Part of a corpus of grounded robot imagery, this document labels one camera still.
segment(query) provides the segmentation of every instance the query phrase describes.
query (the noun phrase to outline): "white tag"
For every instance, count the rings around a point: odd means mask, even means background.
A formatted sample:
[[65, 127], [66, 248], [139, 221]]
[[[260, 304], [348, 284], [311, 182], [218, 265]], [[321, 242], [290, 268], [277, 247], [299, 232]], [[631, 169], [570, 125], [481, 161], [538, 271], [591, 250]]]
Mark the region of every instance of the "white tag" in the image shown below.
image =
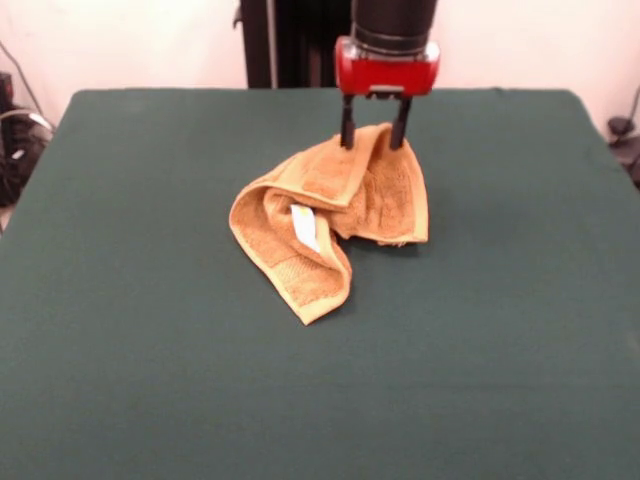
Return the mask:
[[313, 210], [303, 205], [291, 204], [293, 216], [293, 228], [300, 243], [306, 245], [314, 252], [320, 253], [320, 245], [316, 239], [316, 216]]

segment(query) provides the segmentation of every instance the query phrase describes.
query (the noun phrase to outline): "green fabric surface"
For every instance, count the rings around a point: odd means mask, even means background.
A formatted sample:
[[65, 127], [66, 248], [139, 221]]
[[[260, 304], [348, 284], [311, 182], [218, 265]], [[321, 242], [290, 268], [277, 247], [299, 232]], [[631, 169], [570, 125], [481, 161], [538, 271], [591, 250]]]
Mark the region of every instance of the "green fabric surface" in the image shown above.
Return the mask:
[[305, 328], [227, 218], [340, 106], [74, 97], [0, 241], [1, 479], [640, 478], [640, 197], [580, 101], [416, 101], [430, 242], [346, 243]]

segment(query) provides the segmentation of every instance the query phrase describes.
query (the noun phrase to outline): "towel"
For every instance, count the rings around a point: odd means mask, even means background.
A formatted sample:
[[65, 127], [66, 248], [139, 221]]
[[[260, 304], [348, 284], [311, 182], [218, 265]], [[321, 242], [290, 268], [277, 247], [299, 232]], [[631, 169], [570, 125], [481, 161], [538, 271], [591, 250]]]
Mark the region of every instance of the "towel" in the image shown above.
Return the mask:
[[337, 236], [383, 246], [428, 239], [420, 164], [407, 140], [394, 151], [390, 137], [388, 123], [362, 127], [346, 150], [335, 135], [256, 179], [233, 203], [233, 235], [304, 325], [349, 296], [352, 269]]

